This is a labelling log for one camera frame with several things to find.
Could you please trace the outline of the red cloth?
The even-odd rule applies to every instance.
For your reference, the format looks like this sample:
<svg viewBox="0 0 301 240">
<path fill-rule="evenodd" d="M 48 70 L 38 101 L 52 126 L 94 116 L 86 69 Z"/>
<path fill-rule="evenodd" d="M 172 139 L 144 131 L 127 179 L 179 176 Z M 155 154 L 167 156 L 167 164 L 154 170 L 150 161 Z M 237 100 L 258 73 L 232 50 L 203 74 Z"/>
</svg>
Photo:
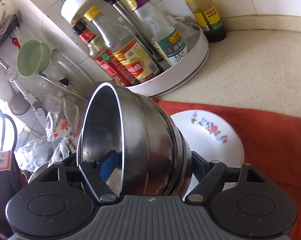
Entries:
<svg viewBox="0 0 301 240">
<path fill-rule="evenodd" d="M 301 118 L 249 108 L 157 99 L 169 115 L 200 109 L 221 116 L 242 140 L 245 161 L 252 163 L 295 201 L 297 220 L 290 232 L 301 239 Z"/>
</svg>

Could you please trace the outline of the white floral plate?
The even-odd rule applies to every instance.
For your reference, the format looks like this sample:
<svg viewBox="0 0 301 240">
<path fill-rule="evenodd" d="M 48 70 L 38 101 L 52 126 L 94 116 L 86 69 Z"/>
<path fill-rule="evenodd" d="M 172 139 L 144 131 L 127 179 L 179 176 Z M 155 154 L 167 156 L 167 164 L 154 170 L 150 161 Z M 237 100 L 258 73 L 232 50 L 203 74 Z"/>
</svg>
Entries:
<svg viewBox="0 0 301 240">
<path fill-rule="evenodd" d="M 242 141 L 232 126 L 220 116 L 204 110 L 187 110 L 170 116 L 183 135 L 186 146 L 186 178 L 189 194 L 198 180 L 192 174 L 192 151 L 206 161 L 218 160 L 227 167 L 240 168 L 244 162 Z"/>
</svg>

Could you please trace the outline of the steel bowl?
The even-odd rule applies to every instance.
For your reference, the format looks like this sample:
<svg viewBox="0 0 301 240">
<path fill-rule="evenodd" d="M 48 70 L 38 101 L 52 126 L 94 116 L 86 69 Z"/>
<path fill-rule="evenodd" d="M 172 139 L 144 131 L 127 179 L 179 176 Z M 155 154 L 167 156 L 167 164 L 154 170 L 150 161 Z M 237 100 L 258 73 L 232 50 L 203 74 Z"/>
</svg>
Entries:
<svg viewBox="0 0 301 240">
<path fill-rule="evenodd" d="M 178 188 L 179 179 L 182 172 L 183 167 L 183 147 L 182 147 L 182 141 L 181 136 L 179 133 L 179 129 L 176 127 L 170 116 L 167 114 L 163 114 L 163 117 L 168 124 L 171 139 L 173 142 L 173 169 L 170 172 L 169 178 L 170 181 L 163 192 L 164 196 L 168 195 L 177 195 L 176 189 Z"/>
<path fill-rule="evenodd" d="M 155 102 L 103 83 L 85 113 L 81 161 L 118 153 L 108 185 L 116 194 L 163 195 L 173 168 L 170 130 Z"/>
<path fill-rule="evenodd" d="M 182 199 L 186 195 L 192 180 L 192 152 L 182 133 L 179 131 L 183 147 L 183 167 L 176 194 Z"/>
</svg>

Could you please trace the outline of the purple label clear bottle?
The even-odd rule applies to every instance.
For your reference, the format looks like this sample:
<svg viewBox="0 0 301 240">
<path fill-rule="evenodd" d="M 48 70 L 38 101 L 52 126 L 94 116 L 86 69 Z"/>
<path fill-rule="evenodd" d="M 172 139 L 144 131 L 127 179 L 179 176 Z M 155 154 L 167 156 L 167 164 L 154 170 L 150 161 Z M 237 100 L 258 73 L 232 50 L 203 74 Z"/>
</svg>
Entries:
<svg viewBox="0 0 301 240">
<path fill-rule="evenodd" d="M 186 42 L 174 24 L 150 0 L 124 0 L 146 37 L 170 66 L 188 53 Z"/>
</svg>

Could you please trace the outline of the clear plastic bags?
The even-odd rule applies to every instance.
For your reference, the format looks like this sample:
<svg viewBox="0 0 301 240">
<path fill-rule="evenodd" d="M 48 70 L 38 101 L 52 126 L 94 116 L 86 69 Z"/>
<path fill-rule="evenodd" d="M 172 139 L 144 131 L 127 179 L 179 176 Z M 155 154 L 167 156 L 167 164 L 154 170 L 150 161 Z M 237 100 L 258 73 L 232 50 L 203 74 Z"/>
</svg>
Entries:
<svg viewBox="0 0 301 240">
<path fill-rule="evenodd" d="M 23 171 L 35 172 L 42 164 L 52 165 L 70 156 L 68 144 L 79 134 L 78 106 L 65 97 L 52 96 L 52 104 L 45 120 L 46 135 L 31 140 L 15 153 Z"/>
</svg>

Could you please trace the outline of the green plastic ladle cup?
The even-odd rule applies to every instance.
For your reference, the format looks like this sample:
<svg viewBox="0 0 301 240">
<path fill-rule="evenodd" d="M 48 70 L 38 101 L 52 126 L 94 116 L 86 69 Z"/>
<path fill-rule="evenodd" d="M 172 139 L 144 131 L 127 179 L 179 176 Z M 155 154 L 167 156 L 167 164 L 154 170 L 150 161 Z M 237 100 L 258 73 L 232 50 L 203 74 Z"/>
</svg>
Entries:
<svg viewBox="0 0 301 240">
<path fill-rule="evenodd" d="M 28 78 L 42 73 L 48 67 L 51 51 L 44 42 L 30 38 L 20 48 L 17 58 L 19 74 Z"/>
</svg>

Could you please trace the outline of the steel black top bottle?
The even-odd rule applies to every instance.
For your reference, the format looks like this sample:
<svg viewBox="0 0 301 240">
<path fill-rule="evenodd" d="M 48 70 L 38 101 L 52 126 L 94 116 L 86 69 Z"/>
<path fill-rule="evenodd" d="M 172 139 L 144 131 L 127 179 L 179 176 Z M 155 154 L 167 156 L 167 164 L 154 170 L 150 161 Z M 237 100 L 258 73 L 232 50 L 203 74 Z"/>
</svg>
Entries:
<svg viewBox="0 0 301 240">
<path fill-rule="evenodd" d="M 124 18 L 124 25 L 138 38 L 143 47 L 147 50 L 153 60 L 159 65 L 162 71 L 170 68 L 169 63 L 161 56 L 154 45 L 148 40 L 141 26 L 133 17 L 131 11 L 123 4 L 121 0 L 104 0 L 113 6 Z"/>
</svg>

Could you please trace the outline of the red label dark bottle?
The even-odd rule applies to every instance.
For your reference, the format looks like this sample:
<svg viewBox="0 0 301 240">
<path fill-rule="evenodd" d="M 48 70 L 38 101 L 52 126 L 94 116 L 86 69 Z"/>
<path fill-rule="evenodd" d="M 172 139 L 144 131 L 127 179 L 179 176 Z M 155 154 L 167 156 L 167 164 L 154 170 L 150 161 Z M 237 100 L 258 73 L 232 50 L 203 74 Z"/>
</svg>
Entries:
<svg viewBox="0 0 301 240">
<path fill-rule="evenodd" d="M 121 64 L 104 44 L 104 40 L 91 31 L 84 20 L 78 20 L 72 31 L 88 46 L 90 57 L 104 71 L 124 87 L 140 84 L 139 81 Z"/>
</svg>

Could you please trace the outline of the white round condiment rack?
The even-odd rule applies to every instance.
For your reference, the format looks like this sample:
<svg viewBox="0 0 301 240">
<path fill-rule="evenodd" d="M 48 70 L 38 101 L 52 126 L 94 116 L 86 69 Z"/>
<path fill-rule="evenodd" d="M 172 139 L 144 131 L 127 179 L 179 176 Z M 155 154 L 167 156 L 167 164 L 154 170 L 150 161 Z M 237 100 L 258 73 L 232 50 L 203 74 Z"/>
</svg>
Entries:
<svg viewBox="0 0 301 240">
<path fill-rule="evenodd" d="M 115 60 L 137 84 L 130 91 L 155 97 L 189 81 L 205 64 L 208 40 L 194 24 L 177 22 L 151 0 L 66 0 L 69 24 L 91 23 Z"/>
</svg>

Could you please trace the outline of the hanging mesh strainer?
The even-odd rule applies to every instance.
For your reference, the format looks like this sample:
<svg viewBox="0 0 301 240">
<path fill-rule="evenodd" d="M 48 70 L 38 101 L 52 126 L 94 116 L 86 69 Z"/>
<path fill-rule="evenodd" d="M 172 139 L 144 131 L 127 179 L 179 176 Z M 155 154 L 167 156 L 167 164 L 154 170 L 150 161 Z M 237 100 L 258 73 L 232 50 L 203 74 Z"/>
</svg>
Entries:
<svg viewBox="0 0 301 240">
<path fill-rule="evenodd" d="M 3 61 L 3 59 L 1 59 L 1 57 L 0 67 L 3 71 L 3 74 L 5 75 L 5 78 L 8 80 L 9 85 L 11 86 L 11 89 L 13 90 L 13 95 L 8 103 L 10 110 L 16 116 L 24 115 L 30 109 L 31 106 L 26 100 L 25 96 L 22 94 L 21 89 L 19 89 L 18 86 L 15 85 L 18 89 L 18 91 L 16 92 L 11 85 L 11 83 L 14 83 L 18 80 L 18 68 L 17 66 L 9 66 L 5 63 L 5 61 Z"/>
</svg>

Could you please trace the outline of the steel bowl back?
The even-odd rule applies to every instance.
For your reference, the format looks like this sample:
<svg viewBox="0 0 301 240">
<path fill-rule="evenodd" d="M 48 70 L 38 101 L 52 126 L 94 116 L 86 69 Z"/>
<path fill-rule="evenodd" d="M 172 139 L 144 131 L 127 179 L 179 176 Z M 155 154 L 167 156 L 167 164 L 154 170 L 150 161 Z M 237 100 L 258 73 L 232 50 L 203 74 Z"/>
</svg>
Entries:
<svg viewBox="0 0 301 240">
<path fill-rule="evenodd" d="M 176 189 L 178 188 L 179 179 L 182 172 L 183 167 L 183 147 L 182 147 L 182 141 L 181 136 L 179 133 L 179 129 L 176 127 L 170 116 L 167 114 L 163 114 L 163 117 L 168 124 L 171 139 L 173 142 L 173 169 L 170 172 L 169 178 L 170 181 L 163 192 L 164 196 L 168 195 L 177 195 Z"/>
</svg>

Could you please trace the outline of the yellow green label oil bottle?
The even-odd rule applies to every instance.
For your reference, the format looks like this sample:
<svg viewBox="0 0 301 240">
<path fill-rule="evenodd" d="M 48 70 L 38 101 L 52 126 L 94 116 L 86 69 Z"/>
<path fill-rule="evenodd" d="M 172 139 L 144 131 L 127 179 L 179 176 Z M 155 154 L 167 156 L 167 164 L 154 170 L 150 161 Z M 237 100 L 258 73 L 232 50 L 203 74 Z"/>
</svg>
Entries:
<svg viewBox="0 0 301 240">
<path fill-rule="evenodd" d="M 185 0 L 208 42 L 219 42 L 227 37 L 225 26 L 212 0 Z"/>
</svg>

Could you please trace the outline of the yellow cap sauce bottle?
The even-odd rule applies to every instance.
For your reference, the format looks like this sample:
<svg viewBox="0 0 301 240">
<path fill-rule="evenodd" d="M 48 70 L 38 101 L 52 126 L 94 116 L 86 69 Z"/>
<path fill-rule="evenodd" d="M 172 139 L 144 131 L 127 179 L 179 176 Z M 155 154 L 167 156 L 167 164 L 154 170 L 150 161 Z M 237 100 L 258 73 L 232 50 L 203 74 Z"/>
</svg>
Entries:
<svg viewBox="0 0 301 240">
<path fill-rule="evenodd" d="M 161 73 L 152 57 L 126 27 L 103 15 L 96 6 L 92 6 L 84 17 L 98 29 L 114 58 L 140 83 L 151 80 Z"/>
</svg>

